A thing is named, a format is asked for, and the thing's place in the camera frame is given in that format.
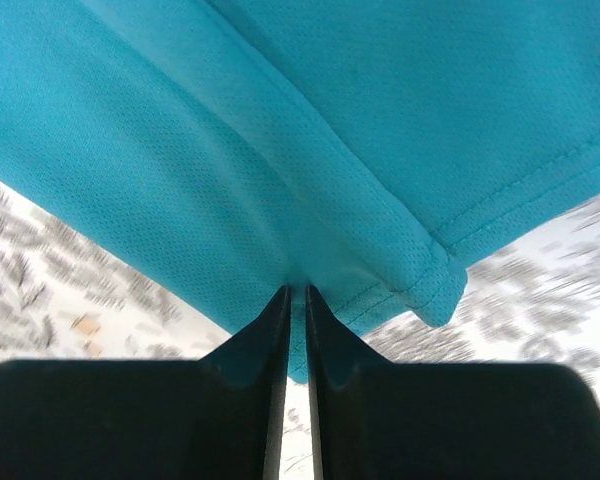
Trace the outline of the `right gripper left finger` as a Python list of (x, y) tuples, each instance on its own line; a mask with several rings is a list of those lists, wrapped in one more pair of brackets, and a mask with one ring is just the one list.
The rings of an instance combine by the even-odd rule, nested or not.
[(0, 479), (275, 479), (291, 293), (198, 360), (0, 363)]

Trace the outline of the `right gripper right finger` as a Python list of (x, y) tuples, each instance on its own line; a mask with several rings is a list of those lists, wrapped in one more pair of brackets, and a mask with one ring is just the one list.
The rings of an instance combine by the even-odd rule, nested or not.
[(549, 363), (394, 363), (306, 291), (318, 479), (600, 479), (600, 408)]

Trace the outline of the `teal t shirt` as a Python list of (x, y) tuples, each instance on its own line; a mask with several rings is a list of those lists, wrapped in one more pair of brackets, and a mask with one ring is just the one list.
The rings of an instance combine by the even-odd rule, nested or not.
[(600, 193), (600, 1), (0, 1), (0, 181), (228, 332), (357, 334)]

